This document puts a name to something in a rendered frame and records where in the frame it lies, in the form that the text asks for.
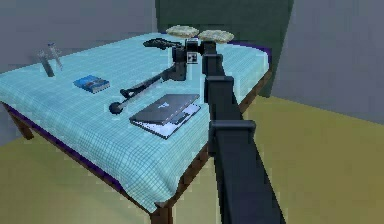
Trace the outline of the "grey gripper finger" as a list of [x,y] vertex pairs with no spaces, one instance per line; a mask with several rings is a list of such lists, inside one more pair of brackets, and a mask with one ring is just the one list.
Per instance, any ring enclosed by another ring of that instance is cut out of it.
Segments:
[[114,115],[118,115],[120,114],[127,106],[130,102],[132,102],[134,99],[136,99],[138,96],[140,96],[145,90],[143,90],[142,92],[138,93],[137,95],[131,97],[131,98],[125,98],[124,96],[124,99],[119,102],[113,102],[109,105],[109,111],[111,114],[114,114]]
[[143,90],[145,90],[146,88],[148,88],[150,85],[152,85],[153,83],[155,83],[156,81],[158,81],[159,79],[161,79],[162,76],[161,75],[156,75],[152,78],[149,78],[133,87],[130,87],[128,89],[121,89],[120,90],[120,94],[122,96],[124,96],[125,98],[131,98],[135,95],[137,95],[138,93],[142,92]]

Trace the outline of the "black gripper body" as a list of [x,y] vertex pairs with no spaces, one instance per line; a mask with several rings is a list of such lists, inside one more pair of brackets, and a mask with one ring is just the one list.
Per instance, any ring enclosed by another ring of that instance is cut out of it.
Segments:
[[173,81],[185,81],[187,73],[186,65],[186,52],[185,48],[173,47],[172,48],[172,59],[173,65],[162,72],[162,79],[164,81],[173,80]]

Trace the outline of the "bed with light blue cover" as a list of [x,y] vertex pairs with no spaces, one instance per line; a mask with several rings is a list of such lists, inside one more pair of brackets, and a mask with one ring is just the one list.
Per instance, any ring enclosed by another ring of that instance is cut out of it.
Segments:
[[[151,224],[173,224],[172,207],[205,165],[209,109],[200,110],[169,139],[132,125],[129,118],[166,93],[203,92],[201,68],[189,68],[185,82],[157,84],[112,115],[107,106],[120,87],[165,69],[168,51],[147,49],[146,35],[64,57],[63,70],[48,77],[40,64],[0,74],[0,102],[26,137],[40,134],[136,203]],[[95,94],[73,82],[93,75],[110,82]]]

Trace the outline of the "cream pillow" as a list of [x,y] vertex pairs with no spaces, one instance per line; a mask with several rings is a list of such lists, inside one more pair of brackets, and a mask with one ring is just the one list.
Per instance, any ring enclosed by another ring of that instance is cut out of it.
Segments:
[[166,33],[176,37],[192,38],[199,34],[199,30],[191,26],[175,25],[168,28]]
[[205,30],[198,35],[198,38],[203,41],[213,41],[216,43],[228,43],[234,39],[234,35],[223,30]]

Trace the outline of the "black curved object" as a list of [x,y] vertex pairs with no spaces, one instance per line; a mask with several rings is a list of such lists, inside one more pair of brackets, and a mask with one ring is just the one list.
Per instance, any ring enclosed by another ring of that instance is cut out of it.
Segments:
[[144,47],[155,47],[161,50],[165,50],[167,48],[181,46],[180,42],[172,42],[163,38],[154,38],[147,40],[143,43]]

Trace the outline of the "dark grey stick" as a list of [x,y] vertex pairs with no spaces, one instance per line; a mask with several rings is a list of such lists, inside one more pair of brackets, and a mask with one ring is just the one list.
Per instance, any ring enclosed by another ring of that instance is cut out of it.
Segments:
[[38,53],[38,58],[47,74],[48,77],[54,77],[55,74],[53,72],[53,69],[47,59],[47,56],[45,54],[45,52],[43,50],[40,50],[39,53]]

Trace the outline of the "grey laptop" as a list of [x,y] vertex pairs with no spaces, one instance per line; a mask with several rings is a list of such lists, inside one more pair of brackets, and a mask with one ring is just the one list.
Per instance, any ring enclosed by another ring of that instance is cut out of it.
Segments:
[[130,122],[168,139],[199,110],[198,94],[166,94],[129,118]]

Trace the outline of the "blue book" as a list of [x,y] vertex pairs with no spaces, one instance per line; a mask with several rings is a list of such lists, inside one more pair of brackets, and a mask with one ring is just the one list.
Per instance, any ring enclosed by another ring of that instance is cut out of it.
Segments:
[[74,81],[73,84],[76,87],[81,88],[93,94],[103,91],[110,87],[109,81],[93,75],[88,75],[86,77],[80,78]]

